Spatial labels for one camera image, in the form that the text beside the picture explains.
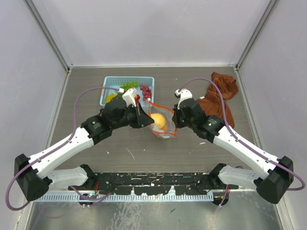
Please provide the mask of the yellow star fruit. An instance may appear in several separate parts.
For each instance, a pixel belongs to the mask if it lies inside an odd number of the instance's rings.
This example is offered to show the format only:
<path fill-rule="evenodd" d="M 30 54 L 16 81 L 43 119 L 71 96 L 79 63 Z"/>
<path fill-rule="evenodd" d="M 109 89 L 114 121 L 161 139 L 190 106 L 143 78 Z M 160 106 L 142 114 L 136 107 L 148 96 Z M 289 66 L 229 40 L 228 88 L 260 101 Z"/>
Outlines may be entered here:
<path fill-rule="evenodd" d="M 117 98 L 117 94 L 111 93 L 106 97 L 106 104 Z"/>

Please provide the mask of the purple grape bunch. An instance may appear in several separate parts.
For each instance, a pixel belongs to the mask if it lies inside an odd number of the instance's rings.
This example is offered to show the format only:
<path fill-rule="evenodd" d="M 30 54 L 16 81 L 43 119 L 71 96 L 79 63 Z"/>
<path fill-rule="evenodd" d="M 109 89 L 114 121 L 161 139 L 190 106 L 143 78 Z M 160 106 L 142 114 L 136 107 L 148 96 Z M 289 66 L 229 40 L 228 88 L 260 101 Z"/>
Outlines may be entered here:
<path fill-rule="evenodd" d="M 140 89 L 142 91 L 143 100 L 146 101 L 147 99 L 151 99 L 152 97 L 152 90 L 149 88 L 148 85 L 141 84 Z"/>

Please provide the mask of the clear zip top bag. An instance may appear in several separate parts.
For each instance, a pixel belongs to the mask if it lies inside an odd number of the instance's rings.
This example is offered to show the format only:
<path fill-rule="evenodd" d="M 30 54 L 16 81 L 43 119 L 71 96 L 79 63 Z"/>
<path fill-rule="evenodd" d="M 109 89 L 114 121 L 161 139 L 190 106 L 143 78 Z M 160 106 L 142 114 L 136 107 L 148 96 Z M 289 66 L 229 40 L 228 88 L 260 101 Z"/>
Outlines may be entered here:
<path fill-rule="evenodd" d="M 149 115 L 154 123 L 149 125 L 149 129 L 162 139 L 175 138 L 177 136 L 177 128 L 172 121 L 174 111 L 168 107 L 153 103 L 150 99 L 144 102 L 147 115 Z"/>

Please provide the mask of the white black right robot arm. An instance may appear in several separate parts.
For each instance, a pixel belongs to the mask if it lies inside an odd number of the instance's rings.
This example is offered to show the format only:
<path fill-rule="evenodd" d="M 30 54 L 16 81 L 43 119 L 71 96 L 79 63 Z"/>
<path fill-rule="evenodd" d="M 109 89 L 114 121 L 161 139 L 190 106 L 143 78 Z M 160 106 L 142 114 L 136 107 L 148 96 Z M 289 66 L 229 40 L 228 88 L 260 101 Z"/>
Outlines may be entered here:
<path fill-rule="evenodd" d="M 266 201 L 278 204 L 292 184 L 294 177 L 290 172 L 294 167 L 290 158 L 278 158 L 250 143 L 227 128 L 219 117 L 207 116 L 191 96 L 179 97 L 172 120 L 177 128 L 192 129 L 198 137 L 229 151 L 250 167 L 244 170 L 219 163 L 210 172 L 214 188 L 237 185 L 255 190 Z"/>

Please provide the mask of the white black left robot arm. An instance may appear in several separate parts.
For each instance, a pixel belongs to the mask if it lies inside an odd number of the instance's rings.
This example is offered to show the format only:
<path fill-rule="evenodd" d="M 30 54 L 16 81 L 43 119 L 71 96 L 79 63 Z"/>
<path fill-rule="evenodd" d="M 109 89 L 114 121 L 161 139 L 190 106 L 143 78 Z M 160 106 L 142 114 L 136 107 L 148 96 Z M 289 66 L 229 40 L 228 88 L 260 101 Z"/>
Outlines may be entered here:
<path fill-rule="evenodd" d="M 114 99 L 99 114 L 88 118 L 75 127 L 72 134 L 48 149 L 30 157 L 17 156 L 14 180 L 28 202 L 42 197 L 50 188 L 74 185 L 90 190 L 96 184 L 96 175 L 88 165 L 69 170 L 56 168 L 75 154 L 110 137 L 115 129 L 126 126 L 142 128 L 153 123 L 139 103 L 127 104 L 122 98 Z"/>

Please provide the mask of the green grape bunch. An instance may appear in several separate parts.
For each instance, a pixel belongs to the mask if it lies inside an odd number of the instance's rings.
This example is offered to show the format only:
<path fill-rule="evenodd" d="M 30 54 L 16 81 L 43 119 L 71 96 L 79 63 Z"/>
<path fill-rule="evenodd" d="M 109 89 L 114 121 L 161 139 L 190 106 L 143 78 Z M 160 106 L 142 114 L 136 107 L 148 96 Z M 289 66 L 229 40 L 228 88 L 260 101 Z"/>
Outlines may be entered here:
<path fill-rule="evenodd" d="M 124 90 L 128 90 L 130 88 L 137 88 L 139 86 L 138 82 L 136 81 L 129 81 L 129 82 L 125 82 L 123 83 L 120 88 L 124 89 Z"/>

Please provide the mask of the light blue plastic basket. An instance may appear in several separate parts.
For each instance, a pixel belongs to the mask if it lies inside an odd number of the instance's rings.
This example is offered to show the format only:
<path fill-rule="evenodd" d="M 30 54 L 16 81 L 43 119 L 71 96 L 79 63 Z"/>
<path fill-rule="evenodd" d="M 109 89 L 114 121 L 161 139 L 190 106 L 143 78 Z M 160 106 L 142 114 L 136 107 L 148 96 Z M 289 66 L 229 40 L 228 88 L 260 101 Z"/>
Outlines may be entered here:
<path fill-rule="evenodd" d="M 102 107 L 105 107 L 106 104 L 106 97 L 110 95 L 111 93 L 118 94 L 117 91 L 111 90 L 109 88 L 116 88 L 119 89 L 120 86 L 129 81 L 136 81 L 138 82 L 139 86 L 136 88 L 138 90 L 138 94 L 140 95 L 140 104 L 143 106 L 144 100 L 142 91 L 140 89 L 141 84 L 148 85 L 149 88 L 152 90 L 152 97 L 151 101 L 154 101 L 154 78 L 153 77 L 132 77 L 132 76 L 107 76 L 105 77 L 103 87 L 105 89 L 102 89 L 101 91 L 101 97 L 100 97 L 100 105 Z"/>

